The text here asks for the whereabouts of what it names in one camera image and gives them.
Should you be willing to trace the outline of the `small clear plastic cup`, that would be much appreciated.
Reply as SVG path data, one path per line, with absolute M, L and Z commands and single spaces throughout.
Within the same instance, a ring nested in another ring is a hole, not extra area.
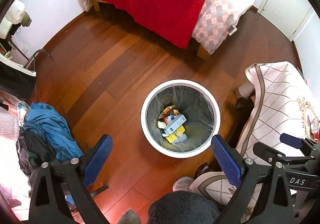
M 176 139 L 173 141 L 173 143 L 181 143 L 187 140 L 187 135 L 182 133 L 176 136 Z

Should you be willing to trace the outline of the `yellow cigarette box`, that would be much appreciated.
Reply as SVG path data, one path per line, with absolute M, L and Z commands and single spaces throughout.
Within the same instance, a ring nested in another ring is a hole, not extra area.
M 185 128 L 184 126 L 179 126 L 177 130 L 175 130 L 172 134 L 168 135 L 165 137 L 165 139 L 172 144 L 173 141 L 176 139 L 176 136 L 179 134 L 185 133 Z

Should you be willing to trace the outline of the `white blue carton box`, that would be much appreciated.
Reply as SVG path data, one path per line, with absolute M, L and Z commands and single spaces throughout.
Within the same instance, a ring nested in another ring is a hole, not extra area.
M 167 135 L 170 135 L 175 130 L 177 130 L 179 126 L 183 125 L 183 123 L 185 123 L 187 121 L 187 119 L 185 118 L 185 116 L 183 114 L 179 113 L 175 116 L 174 115 L 168 116 L 167 121 L 168 121 L 168 124 L 164 128 L 164 132 Z

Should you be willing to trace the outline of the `orange snack bag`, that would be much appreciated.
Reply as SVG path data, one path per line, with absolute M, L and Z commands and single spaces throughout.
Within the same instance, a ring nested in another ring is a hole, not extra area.
M 170 115 L 177 115 L 180 112 L 177 110 L 176 105 L 170 105 L 167 106 L 159 115 L 158 119 L 163 119 L 164 117 L 170 116 Z

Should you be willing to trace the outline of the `white round trash bin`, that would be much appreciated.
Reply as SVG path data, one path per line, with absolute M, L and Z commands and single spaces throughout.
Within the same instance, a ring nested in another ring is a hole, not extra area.
M 209 147 L 219 132 L 221 116 L 215 98 L 205 87 L 176 79 L 148 94 L 140 121 L 144 136 L 160 153 L 190 158 Z

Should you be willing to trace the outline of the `white patterned tablecloth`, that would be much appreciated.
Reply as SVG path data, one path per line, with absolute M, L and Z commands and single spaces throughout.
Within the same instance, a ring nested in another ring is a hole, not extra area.
M 319 189 L 290 189 L 282 163 L 271 165 L 253 153 L 253 145 L 261 142 L 287 157 L 304 156 L 281 143 L 283 133 L 319 144 L 312 93 L 287 61 L 252 65 L 246 77 L 248 84 L 240 90 L 254 94 L 255 104 L 234 148 L 245 165 L 242 185 L 231 185 L 221 169 L 201 175 L 191 188 L 223 205 L 217 223 L 319 223 Z

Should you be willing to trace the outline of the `blue clothes pile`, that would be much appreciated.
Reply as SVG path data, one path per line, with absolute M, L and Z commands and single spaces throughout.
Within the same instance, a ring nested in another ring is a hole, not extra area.
M 20 169 L 27 177 L 44 162 L 71 160 L 84 154 L 66 120 L 51 105 L 20 102 L 17 116 L 20 135 L 16 150 Z

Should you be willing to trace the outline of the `white door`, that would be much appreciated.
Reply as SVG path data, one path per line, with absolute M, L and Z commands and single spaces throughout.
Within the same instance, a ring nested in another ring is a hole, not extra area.
M 313 14 L 308 0 L 266 0 L 260 14 L 294 41 Z

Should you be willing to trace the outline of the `white puffer jackets pile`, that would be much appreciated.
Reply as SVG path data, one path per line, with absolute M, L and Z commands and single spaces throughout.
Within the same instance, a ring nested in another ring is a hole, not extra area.
M 25 4 L 15 0 L 1 21 L 1 39 L 5 39 L 13 25 L 30 26 L 32 20 L 26 12 Z

